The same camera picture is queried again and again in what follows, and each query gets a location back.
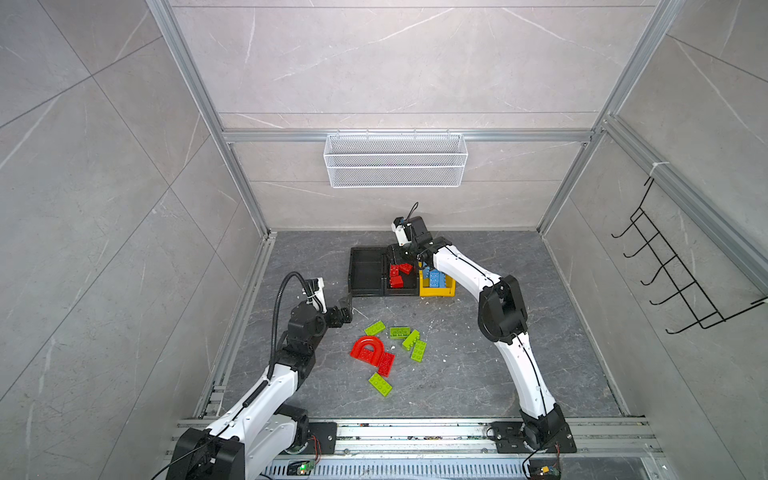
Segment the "black wire rack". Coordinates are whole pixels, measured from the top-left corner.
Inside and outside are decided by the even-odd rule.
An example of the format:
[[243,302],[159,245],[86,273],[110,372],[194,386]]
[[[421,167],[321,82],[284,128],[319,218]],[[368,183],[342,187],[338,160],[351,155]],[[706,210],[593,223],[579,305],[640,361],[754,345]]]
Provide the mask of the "black wire rack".
[[[658,268],[658,270],[656,270],[656,273],[654,274],[654,277],[652,279],[650,279],[650,282],[645,283],[644,281],[641,280],[641,283],[643,285],[645,285],[645,286],[651,285],[659,277],[659,274],[663,271],[664,273],[667,274],[667,277],[669,277],[670,281],[672,282],[672,285],[674,286],[674,288],[676,290],[675,293],[673,293],[672,295],[669,295],[667,298],[665,298],[664,300],[661,300],[658,303],[655,303],[655,302],[649,300],[650,304],[651,305],[661,305],[663,303],[666,303],[666,302],[672,300],[674,297],[679,295],[680,298],[683,299],[683,302],[685,302],[685,306],[688,307],[688,311],[690,311],[690,314],[694,316],[694,319],[696,319],[696,321],[692,322],[690,325],[685,326],[685,327],[683,327],[683,328],[681,328],[679,330],[670,331],[669,329],[665,329],[667,331],[667,333],[669,333],[671,335],[674,335],[676,333],[684,332],[685,330],[688,330],[690,327],[695,326],[695,325],[698,325],[702,329],[709,329],[709,328],[712,328],[715,325],[719,325],[720,323],[726,322],[727,320],[730,320],[730,319],[734,318],[735,316],[739,316],[742,313],[749,312],[750,310],[755,309],[758,306],[764,305],[765,304],[765,300],[768,300],[768,296],[766,296],[764,298],[761,298],[759,300],[755,300],[754,302],[752,302],[750,304],[750,306],[748,306],[744,310],[741,310],[739,312],[734,313],[733,315],[723,316],[723,314],[720,312],[720,310],[712,302],[712,299],[710,299],[710,296],[707,295],[707,292],[699,284],[698,280],[696,280],[696,277],[694,277],[694,275],[690,272],[690,270],[688,270],[688,267],[686,266],[685,262],[683,262],[683,260],[680,258],[680,256],[677,255],[677,252],[675,251],[674,248],[672,248],[670,243],[667,241],[667,238],[659,231],[659,229],[656,227],[656,224],[654,223],[654,221],[651,220],[650,217],[648,216],[648,214],[645,213],[645,210],[643,210],[643,202],[645,201],[645,198],[648,196],[648,192],[650,191],[650,188],[651,188],[651,186],[653,186],[653,184],[654,184],[654,179],[652,177],[649,177],[648,180],[646,180],[645,183],[643,184],[644,186],[647,185],[648,188],[645,190],[645,195],[643,195],[643,200],[640,200],[640,206],[638,206],[637,209],[630,215],[631,222],[629,224],[629,227],[627,227],[626,230],[621,232],[621,234],[619,234],[619,235],[611,234],[611,236],[613,238],[621,238],[621,237],[624,236],[624,234],[626,232],[628,232],[632,227],[634,227],[634,229],[643,238],[643,241],[645,243],[643,243],[643,246],[640,247],[635,253],[632,253],[631,255],[627,255],[625,253],[624,256],[626,258],[632,258],[632,257],[637,255],[638,253],[640,253],[643,249],[645,249],[647,247],[653,253],[654,257],[656,258],[656,260],[659,263],[659,268]],[[651,231],[651,232],[653,232],[653,235],[650,235],[650,238],[647,238],[646,234],[644,234],[642,232],[642,230],[640,230],[640,228],[637,226],[637,221],[639,219],[641,219],[641,218],[645,218],[650,223],[650,225],[653,227],[653,230]],[[662,261],[660,256],[659,256],[659,254],[658,254],[658,252],[656,250],[654,250],[653,245],[650,244],[650,242],[653,239],[655,239],[656,237],[661,238],[666,243],[667,248],[669,248],[669,250],[672,252],[672,257],[669,260]],[[677,282],[675,282],[675,280],[672,277],[672,275],[669,272],[669,270],[667,269],[667,266],[669,266],[670,263],[673,260],[675,260],[675,259],[677,259],[679,264],[683,266],[683,268],[685,269],[685,272],[691,278],[690,283],[686,284],[685,286],[678,285]],[[706,315],[706,316],[704,316],[702,318],[699,318],[699,316],[694,311],[694,308],[690,305],[690,303],[688,303],[688,299],[685,298],[685,295],[683,295],[683,291],[685,291],[685,290],[687,290],[687,289],[689,289],[691,287],[698,288],[699,291],[704,295],[704,297],[707,299],[707,302],[709,302],[709,304],[714,309],[714,311],[712,313],[710,313],[709,315]],[[706,319],[708,319],[708,318],[710,318],[712,316],[718,316],[719,319],[716,319],[716,321],[710,323],[709,325],[704,325],[702,323],[704,320],[706,320]]]

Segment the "white wire mesh basket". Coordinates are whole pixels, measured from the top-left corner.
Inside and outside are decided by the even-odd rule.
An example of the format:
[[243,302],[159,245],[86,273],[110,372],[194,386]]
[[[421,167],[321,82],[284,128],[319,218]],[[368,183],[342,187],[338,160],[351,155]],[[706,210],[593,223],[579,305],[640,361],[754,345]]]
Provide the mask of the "white wire mesh basket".
[[328,135],[323,157],[333,188],[458,187],[467,144],[448,131],[339,132]]

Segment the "blue lego brick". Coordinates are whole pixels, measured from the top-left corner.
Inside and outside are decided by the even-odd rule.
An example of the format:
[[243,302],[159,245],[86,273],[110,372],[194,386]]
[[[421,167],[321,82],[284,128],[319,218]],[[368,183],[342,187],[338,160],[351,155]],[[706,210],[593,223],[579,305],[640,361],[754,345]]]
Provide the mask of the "blue lego brick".
[[439,288],[440,287],[440,272],[437,270],[432,270],[429,272],[429,288]]

